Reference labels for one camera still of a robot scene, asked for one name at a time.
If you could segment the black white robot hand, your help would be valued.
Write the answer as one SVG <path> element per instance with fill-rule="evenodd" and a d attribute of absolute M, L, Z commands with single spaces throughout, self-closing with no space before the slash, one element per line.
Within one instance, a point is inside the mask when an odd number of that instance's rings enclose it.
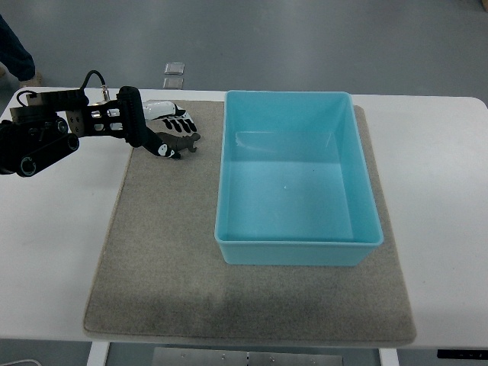
<path fill-rule="evenodd" d="M 180 152 L 169 148 L 156 135 L 158 132 L 175 136 L 198 133 L 190 114 L 172 101 L 149 100 L 143 102 L 143 113 L 148 126 L 148 140 L 143 145 L 155 156 L 180 159 Z"/>

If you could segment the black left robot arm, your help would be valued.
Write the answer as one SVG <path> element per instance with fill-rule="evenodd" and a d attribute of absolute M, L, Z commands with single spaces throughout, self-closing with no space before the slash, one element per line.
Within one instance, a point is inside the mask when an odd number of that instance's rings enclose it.
<path fill-rule="evenodd" d="M 101 73 L 91 70 L 72 90 L 20 91 L 1 121 L 1 173 L 31 177 L 79 148 L 84 136 L 112 136 L 132 147 L 149 148 L 155 134 L 147 127 L 139 90 L 124 86 L 110 99 Z"/>

